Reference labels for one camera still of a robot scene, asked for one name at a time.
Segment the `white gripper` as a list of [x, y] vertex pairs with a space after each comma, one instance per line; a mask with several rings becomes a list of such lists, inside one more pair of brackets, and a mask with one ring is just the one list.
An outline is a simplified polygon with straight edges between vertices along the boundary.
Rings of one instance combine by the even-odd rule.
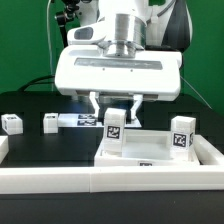
[[100, 110], [97, 92], [134, 95], [130, 109], [134, 120], [143, 96], [161, 101], [177, 98], [181, 64], [182, 55], [176, 51], [137, 51], [134, 58], [123, 58], [104, 57], [97, 46], [68, 46], [59, 57], [55, 85], [62, 95], [91, 92], [95, 117]]

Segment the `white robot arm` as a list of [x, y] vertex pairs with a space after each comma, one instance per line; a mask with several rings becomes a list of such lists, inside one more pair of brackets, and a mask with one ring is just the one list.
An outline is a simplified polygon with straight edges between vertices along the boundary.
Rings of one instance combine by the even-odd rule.
[[192, 39], [186, 0], [78, 0], [80, 26], [68, 31], [55, 85], [63, 95], [173, 101], [181, 89], [182, 53]]

